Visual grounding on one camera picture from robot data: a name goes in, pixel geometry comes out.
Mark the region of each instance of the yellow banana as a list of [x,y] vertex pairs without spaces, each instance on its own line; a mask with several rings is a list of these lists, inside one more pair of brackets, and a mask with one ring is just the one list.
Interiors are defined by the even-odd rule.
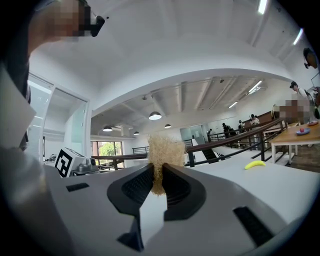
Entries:
[[264,161],[252,161],[250,163],[248,163],[244,169],[248,170],[250,169],[251,167],[254,167],[254,166],[266,166],[265,162]]

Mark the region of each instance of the loofah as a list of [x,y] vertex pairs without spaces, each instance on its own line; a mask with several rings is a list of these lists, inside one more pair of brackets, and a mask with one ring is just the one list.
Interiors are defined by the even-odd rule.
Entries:
[[186,146],[183,141],[178,141],[170,136],[151,135],[149,142],[149,163],[154,166],[154,181],[151,189],[155,195],[165,194],[162,187],[162,165],[164,163],[184,166]]

